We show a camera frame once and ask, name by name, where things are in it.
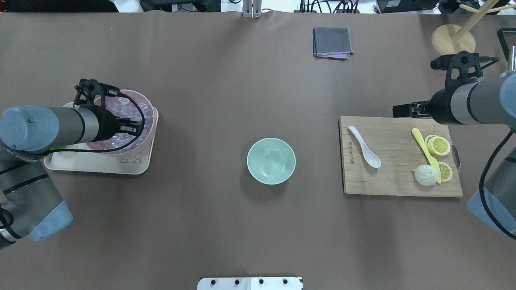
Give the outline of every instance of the white tray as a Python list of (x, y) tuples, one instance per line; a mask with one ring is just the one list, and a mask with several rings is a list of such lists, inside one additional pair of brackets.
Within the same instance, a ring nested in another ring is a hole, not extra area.
[[(156, 108), (154, 117), (156, 126), (159, 113)], [(100, 173), (117, 173), (138, 175), (144, 173), (151, 162), (154, 137), (149, 145), (141, 148), (130, 156), (106, 156), (100, 153), (88, 152), (56, 152), (45, 157), (44, 164), (50, 170), (83, 171)], [(89, 149), (85, 144), (67, 146), (70, 149)]]

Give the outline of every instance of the black cable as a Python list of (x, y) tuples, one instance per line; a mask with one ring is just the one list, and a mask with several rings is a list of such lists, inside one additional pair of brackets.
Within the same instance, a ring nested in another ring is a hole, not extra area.
[(113, 152), (113, 151), (117, 151), (117, 150), (121, 150), (121, 149), (124, 149), (126, 148), (127, 146), (131, 145), (134, 141), (136, 141), (136, 139), (140, 138), (141, 136), (141, 133), (143, 132), (143, 128), (145, 128), (145, 115), (143, 114), (143, 111), (140, 109), (140, 107), (138, 106), (138, 104), (128, 95), (126, 94), (122, 94), (122, 97), (123, 98), (126, 98), (128, 99), (129, 101), (131, 101), (131, 103), (133, 103), (133, 105), (136, 107), (136, 109), (138, 109), (138, 112), (140, 113), (140, 116), (141, 116), (141, 127), (142, 127), (142, 130), (140, 131), (140, 133), (138, 133), (131, 141), (129, 141), (128, 143), (126, 143), (125, 145), (122, 145), (120, 147), (117, 147), (117, 148), (113, 148), (113, 149), (104, 149), (104, 150), (85, 150), (85, 149), (67, 149), (67, 148), (64, 148), (64, 149), (52, 149), (52, 150), (47, 150), (43, 153), (40, 153), (40, 154), (36, 154), (36, 155), (40, 155), (40, 156), (45, 156), (45, 155), (49, 155), (51, 153), (55, 153), (55, 152), (91, 152), (91, 153), (106, 153), (106, 152)]
[(328, 5), (328, 10), (330, 11), (330, 14), (331, 14), (331, 6), (330, 6), (330, 3), (328, 1), (325, 1), (326, 2), (326, 5)]
[(420, 7), (421, 9), (423, 9), (423, 10), (432, 10), (432, 9), (434, 9), (434, 8), (437, 6), (437, 4), (435, 4), (432, 8), (428, 8), (428, 7), (424, 7), (423, 5), (421, 5), (421, 4), (419, 4), (419, 3), (416, 3), (416, 1), (417, 1), (417, 0), (412, 0), (412, 2), (413, 2), (416, 6), (419, 6), (419, 7)]
[(500, 151), (500, 149), (507, 143), (509, 138), (512, 136), (512, 131), (507, 134), (507, 136), (502, 140), (502, 142), (496, 147), (496, 149), (493, 151), (493, 154), (491, 154), (491, 157), (489, 157), (489, 160), (487, 161), (486, 167), (484, 168), (484, 171), (482, 172), (482, 175), (480, 176), (480, 183), (478, 185), (478, 190), (480, 193), (480, 200), (482, 201), (482, 205), (484, 207), (484, 210), (486, 211), (489, 218), (494, 222), (494, 224), (507, 236), (516, 239), (516, 236), (511, 234), (500, 222), (494, 217), (493, 213), (489, 209), (486, 201), (486, 194), (484, 193), (484, 180), (486, 179), (487, 172), (489, 171), (489, 168), (491, 167), (491, 164), (493, 163), (494, 158)]
[(5, 208), (0, 207), (0, 230), (6, 229), (14, 223), (14, 218), (12, 216), (12, 213), (6, 210)]
[(333, 13), (338, 13), (338, 9), (339, 7), (341, 6), (341, 4), (344, 4), (346, 3), (345, 0), (341, 0), (338, 4), (337, 4), (337, 7), (335, 7), (335, 9), (333, 10)]
[(490, 62), (490, 63), (488, 63), (487, 65), (485, 65), (485, 66), (481, 67), (481, 68), (480, 68), (480, 70), (483, 70), (483, 69), (485, 69), (486, 67), (488, 67), (488, 66), (490, 66), (490, 65), (493, 65), (493, 64), (497, 63), (497, 62), (500, 60), (500, 58), (499, 58), (499, 57), (490, 57), (490, 58), (489, 58), (489, 60), (490, 60), (491, 62)]
[[(314, 12), (314, 4), (315, 4), (315, 0), (312, 2), (312, 12)], [(321, 8), (321, 4), (319, 3), (319, 0), (317, 0), (317, 5), (319, 6), (319, 12), (322, 14), (323, 12), (323, 9)]]
[(187, 10), (187, 9), (183, 8), (183, 6), (181, 6), (181, 9), (188, 11), (188, 12), (197, 12), (197, 10), (196, 11)]

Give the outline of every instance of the brown table surface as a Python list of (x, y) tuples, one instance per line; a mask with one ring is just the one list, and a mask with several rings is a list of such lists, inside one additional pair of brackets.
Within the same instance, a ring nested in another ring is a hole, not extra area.
[[(516, 243), (466, 210), (508, 129), (452, 126), (463, 198), (345, 195), (338, 118), (428, 100), (445, 15), (0, 14), (0, 109), (72, 101), (80, 78), (160, 112), (140, 176), (51, 172), (73, 223), (0, 252), (5, 289), (196, 289), (200, 277), (299, 276), (305, 289), (514, 289)], [(486, 16), (477, 51), (502, 57)], [(312, 56), (312, 28), (349, 27), (349, 61)], [(507, 62), (485, 70), (497, 77)], [(297, 168), (266, 186), (250, 146), (288, 142)], [(505, 156), (516, 143), (502, 151)]]

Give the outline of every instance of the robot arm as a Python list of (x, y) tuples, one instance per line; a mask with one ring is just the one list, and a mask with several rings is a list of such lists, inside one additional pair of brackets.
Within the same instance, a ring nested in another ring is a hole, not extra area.
[[(432, 117), (440, 124), (505, 124), (511, 132), (495, 150), (484, 173), (479, 191), (468, 202), (468, 210), (493, 228), (516, 239), (516, 149), (486, 180), (494, 156), (512, 132), (516, 132), (516, 72), (508, 71), (497, 79), (483, 80), (480, 62), (493, 58), (462, 51), (442, 56), (431, 63), (433, 69), (447, 70), (445, 89), (430, 101), (393, 107), (393, 117)], [(459, 77), (452, 79), (452, 71)]]
[[(118, 88), (81, 79), (76, 89), (73, 108), (13, 107), (0, 118), (0, 188), (7, 200), (0, 204), (0, 249), (24, 236), (34, 241), (45, 239), (72, 221), (40, 159), (52, 152), (73, 150), (51, 148), (107, 140), (115, 133), (128, 133), (135, 139), (141, 134), (144, 119), (133, 122), (105, 109), (106, 96), (127, 97)], [(95, 105), (98, 95), (100, 105)]]

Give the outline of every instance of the metal bracket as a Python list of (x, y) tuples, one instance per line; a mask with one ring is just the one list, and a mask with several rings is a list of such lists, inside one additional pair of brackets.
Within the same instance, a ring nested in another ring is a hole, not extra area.
[(262, 0), (244, 0), (244, 18), (262, 18)]
[(197, 290), (303, 290), (302, 277), (202, 278)]

